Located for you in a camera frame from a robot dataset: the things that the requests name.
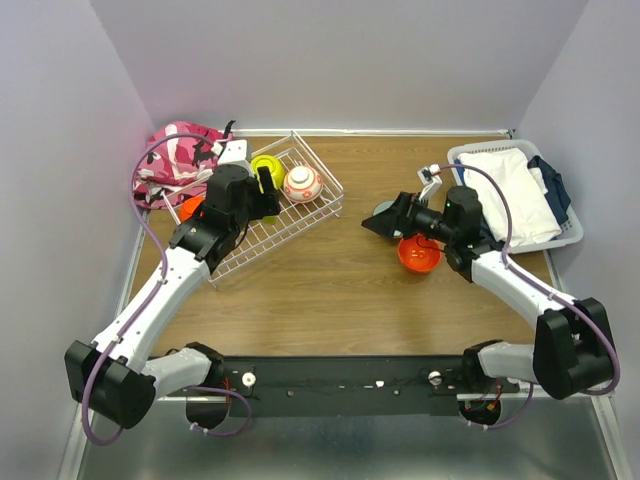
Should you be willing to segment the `pink camouflage cloth bag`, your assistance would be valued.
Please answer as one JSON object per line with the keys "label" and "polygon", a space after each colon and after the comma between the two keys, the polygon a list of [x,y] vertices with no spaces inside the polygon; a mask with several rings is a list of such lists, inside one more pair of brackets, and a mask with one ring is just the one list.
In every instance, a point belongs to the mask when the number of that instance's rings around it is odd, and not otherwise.
{"label": "pink camouflage cloth bag", "polygon": [[190,197],[205,195],[206,184],[196,182],[218,168],[212,147],[216,142],[236,140],[233,125],[229,121],[220,131],[174,121],[157,130],[133,174],[133,203],[142,209],[166,210]]}

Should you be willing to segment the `dark blue jeans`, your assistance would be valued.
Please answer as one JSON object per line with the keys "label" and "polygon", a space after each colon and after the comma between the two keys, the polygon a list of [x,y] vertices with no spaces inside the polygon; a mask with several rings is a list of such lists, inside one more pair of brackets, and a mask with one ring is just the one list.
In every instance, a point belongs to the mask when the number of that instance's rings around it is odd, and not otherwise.
{"label": "dark blue jeans", "polygon": [[544,197],[559,226],[568,221],[568,209],[571,206],[570,196],[565,188],[562,176],[541,156],[533,156],[527,164],[535,179],[540,179],[544,186]]}

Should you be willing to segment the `light blue ribbed bowl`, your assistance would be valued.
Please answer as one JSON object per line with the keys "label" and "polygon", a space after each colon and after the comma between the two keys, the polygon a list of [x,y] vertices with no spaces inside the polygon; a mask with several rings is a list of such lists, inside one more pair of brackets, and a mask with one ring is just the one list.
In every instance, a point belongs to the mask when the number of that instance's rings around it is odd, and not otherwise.
{"label": "light blue ribbed bowl", "polygon": [[[387,201],[383,201],[380,204],[378,204],[374,210],[373,210],[373,215],[378,215],[379,213],[387,210],[389,207],[391,207],[393,204],[393,202],[391,200],[387,200]],[[402,233],[398,230],[395,230],[393,233],[393,238],[394,239],[400,239],[402,237]]]}

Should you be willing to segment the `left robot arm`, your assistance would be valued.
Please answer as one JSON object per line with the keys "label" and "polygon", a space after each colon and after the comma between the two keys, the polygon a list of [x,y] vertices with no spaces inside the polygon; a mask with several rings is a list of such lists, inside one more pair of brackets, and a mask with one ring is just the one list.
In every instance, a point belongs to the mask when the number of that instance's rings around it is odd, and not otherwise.
{"label": "left robot arm", "polygon": [[215,350],[193,342],[156,359],[151,350],[180,306],[236,249],[249,223],[279,211],[268,168],[251,173],[223,165],[214,171],[204,200],[176,227],[158,270],[93,341],[75,341],[66,351],[69,386],[84,414],[130,429],[162,396],[187,387],[209,395],[220,387],[222,358]]}

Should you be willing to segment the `lavender plastic laundry basket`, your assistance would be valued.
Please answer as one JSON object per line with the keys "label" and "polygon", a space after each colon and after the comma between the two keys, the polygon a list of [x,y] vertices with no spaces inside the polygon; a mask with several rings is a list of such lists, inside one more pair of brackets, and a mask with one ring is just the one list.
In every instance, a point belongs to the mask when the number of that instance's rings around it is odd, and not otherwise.
{"label": "lavender plastic laundry basket", "polygon": [[[464,166],[460,164],[458,161],[458,156],[460,154],[480,153],[480,152],[498,152],[498,151],[507,150],[510,148],[520,149],[522,152],[525,153],[528,161],[535,155],[539,155],[542,157],[541,153],[532,142],[527,140],[521,140],[521,139],[496,140],[496,141],[472,143],[472,144],[457,146],[450,149],[449,152],[447,153],[448,162],[454,166],[452,170],[454,181],[458,185],[466,186],[464,184],[464,178],[463,178]],[[549,249],[563,247],[565,245],[577,243],[583,238],[582,226],[571,206],[568,209],[568,221],[565,222],[562,226],[560,226],[560,228],[561,228],[561,233],[557,237],[555,237],[554,239],[548,242],[528,245],[528,246],[519,246],[514,248],[512,248],[509,245],[509,251],[512,254],[519,254],[519,253],[525,253],[525,252],[549,250]],[[484,215],[483,215],[483,219],[481,220],[481,237],[488,240],[492,246],[494,246],[499,250],[503,248],[505,242],[508,242],[508,241],[499,242],[493,238],[488,228],[488,225],[486,223],[486,220],[484,218]]]}

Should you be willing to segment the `orange bowl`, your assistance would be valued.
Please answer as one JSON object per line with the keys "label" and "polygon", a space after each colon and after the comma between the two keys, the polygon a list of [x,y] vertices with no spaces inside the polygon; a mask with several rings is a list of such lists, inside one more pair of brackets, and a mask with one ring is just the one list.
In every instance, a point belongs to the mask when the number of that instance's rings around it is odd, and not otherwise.
{"label": "orange bowl", "polygon": [[427,274],[440,264],[443,250],[440,245],[423,235],[402,239],[398,243],[399,262],[411,273]]}
{"label": "orange bowl", "polygon": [[186,222],[195,212],[195,210],[204,201],[203,196],[190,197],[184,201],[178,211],[178,218],[181,223]]}

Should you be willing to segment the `white bowl with red pattern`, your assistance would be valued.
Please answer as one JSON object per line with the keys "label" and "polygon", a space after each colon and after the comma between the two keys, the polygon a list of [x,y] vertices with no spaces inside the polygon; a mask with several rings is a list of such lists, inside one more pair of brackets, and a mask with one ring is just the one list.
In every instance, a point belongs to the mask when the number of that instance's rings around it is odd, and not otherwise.
{"label": "white bowl with red pattern", "polygon": [[318,198],[323,188],[323,177],[315,168],[299,165],[287,172],[282,190],[291,202],[308,203]]}

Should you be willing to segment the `white folded cloth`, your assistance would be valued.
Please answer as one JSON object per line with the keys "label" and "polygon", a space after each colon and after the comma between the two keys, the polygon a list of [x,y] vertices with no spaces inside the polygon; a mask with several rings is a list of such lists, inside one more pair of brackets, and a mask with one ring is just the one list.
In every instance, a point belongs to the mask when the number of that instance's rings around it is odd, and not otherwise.
{"label": "white folded cloth", "polygon": [[464,184],[477,192],[493,238],[514,247],[548,242],[561,228],[544,197],[541,180],[518,148],[462,153]]}

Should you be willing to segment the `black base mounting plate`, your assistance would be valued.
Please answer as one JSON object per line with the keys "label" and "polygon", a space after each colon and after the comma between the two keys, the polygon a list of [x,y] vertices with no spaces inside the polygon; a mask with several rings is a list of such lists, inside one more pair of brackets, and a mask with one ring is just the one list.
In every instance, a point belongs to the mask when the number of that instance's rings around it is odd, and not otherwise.
{"label": "black base mounting plate", "polygon": [[224,377],[258,417],[456,416],[471,385],[460,355],[227,356]]}

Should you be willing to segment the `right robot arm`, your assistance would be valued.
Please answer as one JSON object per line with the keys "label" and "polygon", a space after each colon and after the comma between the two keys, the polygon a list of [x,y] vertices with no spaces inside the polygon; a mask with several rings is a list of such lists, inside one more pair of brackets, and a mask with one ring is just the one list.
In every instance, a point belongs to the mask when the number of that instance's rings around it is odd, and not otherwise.
{"label": "right robot arm", "polygon": [[533,328],[530,345],[492,340],[465,350],[460,379],[480,392],[496,378],[537,384],[561,400],[576,393],[603,395],[620,380],[604,306],[559,292],[491,247],[480,234],[482,206],[468,187],[448,190],[442,211],[402,192],[385,210],[362,221],[375,234],[417,234],[443,245],[450,268],[493,293]]}

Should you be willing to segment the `yellow-green bowl at back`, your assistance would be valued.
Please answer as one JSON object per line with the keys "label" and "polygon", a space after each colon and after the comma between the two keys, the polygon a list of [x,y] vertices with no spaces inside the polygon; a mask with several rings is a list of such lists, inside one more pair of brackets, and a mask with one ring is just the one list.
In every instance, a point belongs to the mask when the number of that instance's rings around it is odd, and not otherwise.
{"label": "yellow-green bowl at back", "polygon": [[268,154],[257,155],[251,159],[250,165],[257,179],[260,179],[259,169],[264,167],[268,170],[274,187],[276,189],[283,187],[286,171],[278,158]]}

